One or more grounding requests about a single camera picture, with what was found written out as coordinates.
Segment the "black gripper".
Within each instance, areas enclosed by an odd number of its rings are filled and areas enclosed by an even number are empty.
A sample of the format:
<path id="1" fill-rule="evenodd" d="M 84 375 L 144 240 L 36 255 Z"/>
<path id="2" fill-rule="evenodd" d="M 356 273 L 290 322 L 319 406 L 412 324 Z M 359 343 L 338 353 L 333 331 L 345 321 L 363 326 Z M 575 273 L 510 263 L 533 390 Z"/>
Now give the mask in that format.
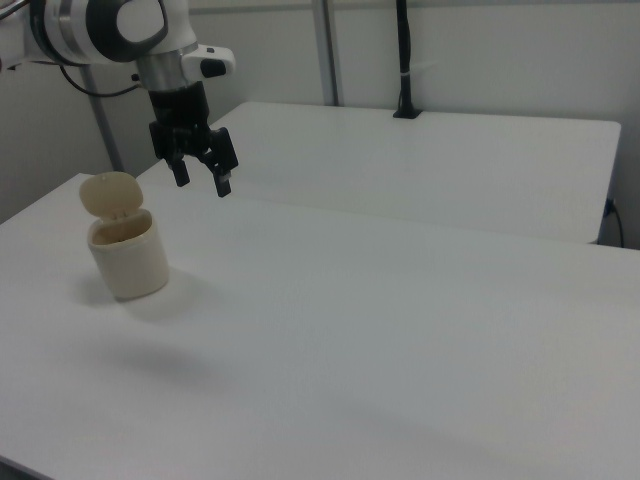
<path id="1" fill-rule="evenodd" d="M 190 182 L 183 158 L 192 156 L 213 172 L 218 197 L 230 195 L 231 170 L 238 166 L 238 159 L 228 130 L 209 127 L 209 105 L 203 83 L 148 94 L 156 117 L 149 125 L 155 155 L 166 161 L 176 185 L 184 187 Z"/>

